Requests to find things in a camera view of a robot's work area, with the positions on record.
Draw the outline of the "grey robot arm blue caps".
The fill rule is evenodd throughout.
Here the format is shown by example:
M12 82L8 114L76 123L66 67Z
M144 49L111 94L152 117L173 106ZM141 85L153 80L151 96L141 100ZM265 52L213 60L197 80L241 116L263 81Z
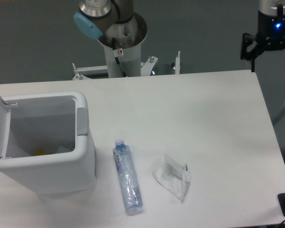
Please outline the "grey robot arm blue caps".
M109 75L140 75L141 44L147 36L147 24L134 12L131 0L81 0L74 15L79 30L96 39L107 52ZM261 0L257 34L242 35L240 58L251 62L265 51L285 50L285 0Z

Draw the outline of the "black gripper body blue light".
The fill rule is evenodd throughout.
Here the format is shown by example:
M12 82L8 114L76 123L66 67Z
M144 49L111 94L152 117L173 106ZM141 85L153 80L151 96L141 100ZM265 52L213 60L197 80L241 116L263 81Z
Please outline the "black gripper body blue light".
M278 17L258 12L256 48L258 50L285 50L285 14Z

